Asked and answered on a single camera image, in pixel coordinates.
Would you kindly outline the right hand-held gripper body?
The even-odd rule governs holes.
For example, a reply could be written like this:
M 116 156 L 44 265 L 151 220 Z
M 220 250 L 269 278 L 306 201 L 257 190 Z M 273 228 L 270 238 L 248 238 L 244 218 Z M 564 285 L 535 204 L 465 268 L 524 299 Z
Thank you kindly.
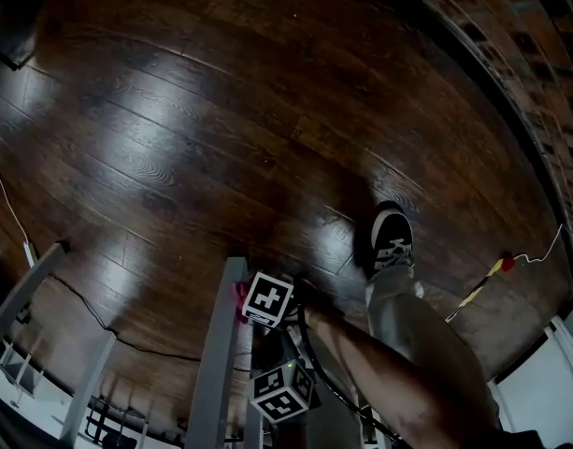
M 268 328 L 279 325 L 292 298 L 294 285 L 258 271 L 242 305 L 242 315 Z

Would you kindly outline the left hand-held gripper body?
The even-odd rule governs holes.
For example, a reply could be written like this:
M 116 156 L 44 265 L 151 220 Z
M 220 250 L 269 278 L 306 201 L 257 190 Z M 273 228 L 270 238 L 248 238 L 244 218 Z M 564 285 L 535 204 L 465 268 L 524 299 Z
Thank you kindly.
M 271 424 L 318 406 L 314 371 L 288 332 L 271 329 L 252 350 L 248 397 Z

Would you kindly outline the pink cloth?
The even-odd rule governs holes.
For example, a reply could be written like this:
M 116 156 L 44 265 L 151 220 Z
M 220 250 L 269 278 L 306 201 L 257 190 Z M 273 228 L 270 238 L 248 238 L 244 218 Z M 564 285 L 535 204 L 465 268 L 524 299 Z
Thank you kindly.
M 243 315 L 243 306 L 250 289 L 251 284 L 249 282 L 234 282 L 232 284 L 232 291 L 236 300 L 236 316 L 238 321 L 243 325 L 248 323 L 248 318 Z

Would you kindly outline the person's right forearm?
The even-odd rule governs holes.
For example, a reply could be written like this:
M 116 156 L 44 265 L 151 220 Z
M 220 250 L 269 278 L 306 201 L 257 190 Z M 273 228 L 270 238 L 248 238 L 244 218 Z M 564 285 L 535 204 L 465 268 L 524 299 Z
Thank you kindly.
M 461 449 L 496 428 L 491 415 L 339 316 L 310 307 L 302 317 L 382 420 L 413 449 Z

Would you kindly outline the white table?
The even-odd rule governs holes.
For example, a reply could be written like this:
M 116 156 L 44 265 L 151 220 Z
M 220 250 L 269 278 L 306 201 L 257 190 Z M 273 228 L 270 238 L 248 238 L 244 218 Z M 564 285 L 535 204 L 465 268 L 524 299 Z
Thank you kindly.
M 64 245 L 56 242 L 39 258 L 14 286 L 0 305 L 0 342 L 16 319 L 16 315 L 44 279 L 65 255 Z M 195 449 L 222 449 L 225 439 L 228 390 L 236 356 L 236 300 L 232 285 L 248 275 L 247 260 L 229 257 L 223 269 L 214 311 L 208 327 L 192 403 L 192 419 L 187 430 L 187 442 Z M 81 420 L 86 412 L 116 335 L 107 330 L 94 346 L 91 358 L 82 372 L 79 388 L 66 414 L 59 439 L 48 434 L 32 438 L 11 426 L 12 418 L 3 416 L 0 429 L 0 449 L 75 449 Z

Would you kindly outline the person's right shoe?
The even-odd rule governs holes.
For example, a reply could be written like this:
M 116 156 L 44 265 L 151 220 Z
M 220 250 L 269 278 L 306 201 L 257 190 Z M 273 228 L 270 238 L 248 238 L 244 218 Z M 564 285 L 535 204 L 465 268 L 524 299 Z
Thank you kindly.
M 413 268 L 412 227 L 406 214 L 394 202 L 383 201 L 377 205 L 369 242 L 371 253 L 365 266 L 369 278 L 384 269 Z

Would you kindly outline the white equipment rack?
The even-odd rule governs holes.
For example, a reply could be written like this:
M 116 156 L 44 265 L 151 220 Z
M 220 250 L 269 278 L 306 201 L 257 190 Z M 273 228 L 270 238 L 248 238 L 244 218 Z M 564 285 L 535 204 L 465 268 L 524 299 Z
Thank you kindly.
M 0 353 L 0 403 L 30 429 L 59 440 L 73 396 L 12 340 L 2 341 Z M 149 414 L 115 406 L 97 391 L 81 416 L 74 449 L 180 449 L 180 443 L 179 433 L 154 433 Z

